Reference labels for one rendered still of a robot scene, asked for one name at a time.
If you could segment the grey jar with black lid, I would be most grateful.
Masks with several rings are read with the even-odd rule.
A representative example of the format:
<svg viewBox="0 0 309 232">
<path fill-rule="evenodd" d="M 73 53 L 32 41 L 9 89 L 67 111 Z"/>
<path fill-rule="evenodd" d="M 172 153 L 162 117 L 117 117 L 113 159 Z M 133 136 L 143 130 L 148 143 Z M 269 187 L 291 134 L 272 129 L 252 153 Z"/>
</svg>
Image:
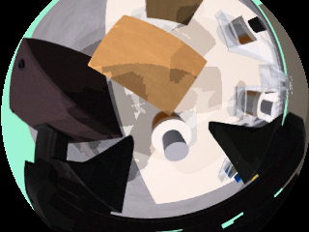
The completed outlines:
<svg viewBox="0 0 309 232">
<path fill-rule="evenodd" d="M 235 27 L 237 36 L 239 36 L 239 43 L 242 45 L 261 40 L 259 31 L 267 30 L 266 25 L 263 24 L 263 21 L 258 16 L 250 19 L 247 15 L 243 14 L 232 20 L 232 24 Z"/>
</svg>

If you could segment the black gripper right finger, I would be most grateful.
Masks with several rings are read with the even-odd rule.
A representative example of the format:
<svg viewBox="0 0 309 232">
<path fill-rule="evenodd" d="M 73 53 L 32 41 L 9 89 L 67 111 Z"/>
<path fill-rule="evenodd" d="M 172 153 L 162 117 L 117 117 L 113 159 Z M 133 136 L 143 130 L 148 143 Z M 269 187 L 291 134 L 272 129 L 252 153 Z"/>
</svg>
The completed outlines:
<svg viewBox="0 0 309 232">
<path fill-rule="evenodd" d="M 255 170 L 266 157 L 271 137 L 281 127 L 282 121 L 283 113 L 279 113 L 271 123 L 261 128 L 209 121 L 208 129 L 237 170 L 243 184 L 247 185 L 258 175 Z"/>
</svg>

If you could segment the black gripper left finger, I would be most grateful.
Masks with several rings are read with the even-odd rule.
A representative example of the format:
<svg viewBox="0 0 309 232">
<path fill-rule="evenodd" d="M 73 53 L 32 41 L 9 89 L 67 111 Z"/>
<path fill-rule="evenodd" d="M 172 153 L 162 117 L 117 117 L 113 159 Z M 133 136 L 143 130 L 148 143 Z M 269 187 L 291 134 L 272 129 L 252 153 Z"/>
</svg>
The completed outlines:
<svg viewBox="0 0 309 232">
<path fill-rule="evenodd" d="M 134 139 L 132 135 L 128 135 L 88 161 L 76 162 L 61 158 L 49 158 L 49 161 L 59 173 L 59 177 L 80 183 L 112 209 L 112 213 L 120 213 L 124 208 L 127 175 L 130 173 L 131 159 L 134 156 L 132 150 Z"/>
</svg>

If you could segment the brown rectangular block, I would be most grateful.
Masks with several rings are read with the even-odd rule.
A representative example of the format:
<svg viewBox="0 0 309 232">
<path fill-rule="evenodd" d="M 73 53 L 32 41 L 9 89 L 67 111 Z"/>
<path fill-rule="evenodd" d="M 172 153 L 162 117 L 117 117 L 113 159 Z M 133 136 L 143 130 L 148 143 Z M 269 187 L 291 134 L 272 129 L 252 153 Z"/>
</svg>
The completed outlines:
<svg viewBox="0 0 309 232">
<path fill-rule="evenodd" d="M 125 14 L 100 42 L 88 66 L 171 116 L 206 62 L 181 39 Z"/>
<path fill-rule="evenodd" d="M 204 0 L 144 0 L 146 17 L 189 24 Z"/>
</svg>

